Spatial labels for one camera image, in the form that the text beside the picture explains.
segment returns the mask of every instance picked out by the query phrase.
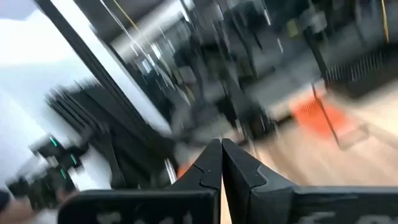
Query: orange object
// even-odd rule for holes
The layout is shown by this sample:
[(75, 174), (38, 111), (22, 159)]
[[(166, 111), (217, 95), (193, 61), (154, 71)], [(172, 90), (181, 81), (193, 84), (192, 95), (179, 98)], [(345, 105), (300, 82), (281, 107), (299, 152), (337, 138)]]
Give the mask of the orange object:
[(342, 111), (333, 108), (321, 99), (319, 100), (322, 102), (325, 112), (323, 112), (319, 102), (314, 97), (299, 105), (290, 107), (299, 125), (317, 133), (323, 138), (330, 138), (333, 136), (333, 133), (326, 119), (326, 113), (336, 133), (348, 127), (349, 121)]
[(177, 179), (179, 180), (191, 168), (191, 163), (184, 164), (178, 168)]

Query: ceiling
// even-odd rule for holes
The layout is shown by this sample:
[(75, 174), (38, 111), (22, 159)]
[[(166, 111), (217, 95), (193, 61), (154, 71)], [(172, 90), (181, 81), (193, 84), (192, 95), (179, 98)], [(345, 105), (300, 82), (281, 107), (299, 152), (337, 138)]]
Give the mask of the ceiling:
[[(131, 23), (114, 3), (114, 0), (103, 1), (126, 28), (131, 27)], [(117, 1), (134, 22), (137, 22), (165, 0), (115, 1)], [(123, 32), (100, 0), (75, 0), (75, 2), (95, 28), (98, 37), (103, 41), (109, 43)]]

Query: wooden floor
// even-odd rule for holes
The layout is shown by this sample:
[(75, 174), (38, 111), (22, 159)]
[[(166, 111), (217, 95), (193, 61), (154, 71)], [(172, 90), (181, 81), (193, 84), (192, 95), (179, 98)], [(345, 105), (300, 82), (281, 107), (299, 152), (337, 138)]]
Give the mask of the wooden floor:
[[(303, 91), (287, 101), (298, 102), (310, 95)], [(355, 104), (331, 94), (323, 99), (344, 111), (354, 124), (350, 130), (338, 131), (345, 146), (291, 123), (273, 138), (245, 150), (299, 185), (398, 185), (398, 84)], [(275, 111), (283, 107), (278, 105)], [(231, 223), (225, 194), (221, 213), (222, 223)]]

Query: black machine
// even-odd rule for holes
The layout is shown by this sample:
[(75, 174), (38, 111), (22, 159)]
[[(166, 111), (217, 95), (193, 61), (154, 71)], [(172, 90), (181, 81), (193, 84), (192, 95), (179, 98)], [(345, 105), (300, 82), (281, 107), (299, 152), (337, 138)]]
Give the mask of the black machine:
[(298, 186), (229, 139), (212, 140), (163, 190), (92, 190), (60, 210), (58, 223), (220, 223), (221, 175), (232, 223), (395, 223), (397, 187)]
[(163, 137), (147, 124), (51, 1), (37, 1), (37, 4), (54, 19), (97, 79), (77, 84), (72, 90), (54, 91), (48, 98), (49, 105), (78, 133), (85, 126), (106, 124), (109, 131), (91, 143), (110, 164), (112, 188), (156, 189), (170, 185), (178, 169), (174, 139)]
[(97, 134), (97, 131), (87, 128), (81, 134), (81, 143), (68, 147), (63, 147), (53, 136), (47, 136), (35, 145), (32, 152), (35, 157), (42, 156), (48, 161), (51, 160), (53, 165), (49, 165), (38, 174), (20, 175), (16, 180), (8, 182), (8, 189), (17, 198), (28, 196), (33, 209), (55, 208), (58, 205), (58, 190), (75, 190), (68, 171), (82, 166), (80, 157), (87, 153), (89, 143)]
[[(247, 80), (257, 80), (263, 77), (255, 68), (253, 45), (249, 40), (254, 39), (257, 46), (266, 52), (267, 49), (262, 46), (261, 39), (258, 36), (258, 33), (264, 29), (270, 30), (275, 36), (286, 36), (287, 32), (291, 37), (304, 37), (304, 42), (312, 49), (320, 68), (321, 75), (317, 78), (323, 79), (329, 89), (344, 89), (354, 91), (353, 95), (363, 95), (368, 89), (377, 88), (382, 83), (395, 77), (388, 75), (390, 78), (381, 78), (380, 75), (359, 76), (352, 74), (352, 71), (359, 73), (361, 70), (364, 71), (363, 73), (370, 71), (372, 74), (379, 74), (378, 71), (374, 72), (379, 70), (379, 66), (373, 65), (372, 60), (375, 60), (373, 56), (364, 57), (370, 58), (369, 60), (359, 59), (359, 63), (352, 64), (350, 62), (347, 66), (329, 65), (322, 57), (321, 50), (318, 47), (319, 38), (323, 35), (333, 37), (333, 34), (337, 33), (348, 22), (355, 21), (355, 9), (360, 5), (359, 3), (327, 0), (258, 1), (263, 5), (263, 11), (256, 9), (255, 1), (241, 2), (231, 9), (221, 8), (223, 19), (215, 19), (207, 23), (207, 26), (202, 26), (197, 18), (205, 11), (211, 1), (195, 1), (196, 7), (192, 10), (188, 10), (184, 1), (181, 1), (189, 17), (190, 22), (186, 22), (186, 25), (190, 31), (190, 37), (174, 53), (174, 61), (177, 67), (190, 67), (192, 69), (196, 79), (191, 88), (194, 100), (187, 103), (182, 100), (182, 97), (175, 97), (179, 94), (178, 91), (173, 88), (166, 88), (161, 82), (162, 78), (156, 74), (154, 69), (150, 73), (152, 78), (144, 81), (147, 86), (142, 88), (143, 90), (147, 89), (145, 91), (147, 95), (170, 122), (174, 134), (171, 137), (172, 140), (193, 142), (195, 130), (212, 123), (219, 114), (224, 115), (233, 128), (242, 129), (242, 133), (245, 135), (244, 142), (255, 141), (267, 136), (273, 132), (275, 125), (291, 118), (287, 117), (281, 121), (273, 120), (268, 116), (265, 108), (261, 108), (245, 93)], [(123, 96), (124, 93), (120, 91), (103, 66), (63, 16), (58, 13), (57, 9), (47, 4), (46, 1), (37, 2), (86, 63), (93, 75), (109, 91), (110, 95), (115, 97), (115, 100), (124, 107), (128, 116), (135, 113), (136, 111), (132, 108), (131, 103)], [(82, 10), (86, 11), (87, 7), (83, 7), (79, 1), (77, 2)], [(224, 5), (224, 1), (216, 2), (220, 6)], [(96, 19), (91, 18), (91, 21), (95, 23)], [(361, 30), (356, 29), (356, 31), (359, 41), (365, 42)], [(231, 43), (231, 36), (233, 35), (238, 37), (238, 42)], [(244, 55), (236, 55), (233, 45), (242, 45)], [(119, 58), (117, 52), (114, 51), (113, 53)], [(390, 62), (393, 59), (389, 58), (385, 61)], [(129, 70), (128, 63), (125, 63), (123, 59), (120, 59), (120, 61)], [(210, 62), (217, 64), (216, 68), (210, 69)], [(162, 91), (156, 91), (154, 96), (148, 94), (150, 89), (154, 89), (154, 86), (157, 85)], [(206, 94), (209, 92), (217, 92), (217, 94), (215, 94), (216, 96), (207, 96)], [(156, 134), (149, 127), (144, 129), (148, 130), (148, 133), (146, 133), (148, 136)]]

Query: green light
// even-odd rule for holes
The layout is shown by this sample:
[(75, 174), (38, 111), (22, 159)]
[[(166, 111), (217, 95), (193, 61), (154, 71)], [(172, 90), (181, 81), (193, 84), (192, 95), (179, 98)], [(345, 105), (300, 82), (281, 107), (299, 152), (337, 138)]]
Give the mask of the green light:
[(61, 174), (62, 174), (62, 177), (63, 177), (64, 179), (67, 178), (67, 175), (65, 174), (65, 171), (63, 171), (63, 169), (61, 169)]
[(57, 143), (55, 142), (55, 140), (52, 137), (50, 137), (50, 140), (52, 141), (52, 144), (54, 144), (54, 146), (56, 147)]
[(77, 165), (77, 161), (75, 159), (75, 156), (74, 155), (70, 155), (70, 157), (73, 159), (73, 162), (75, 163), (75, 165)]

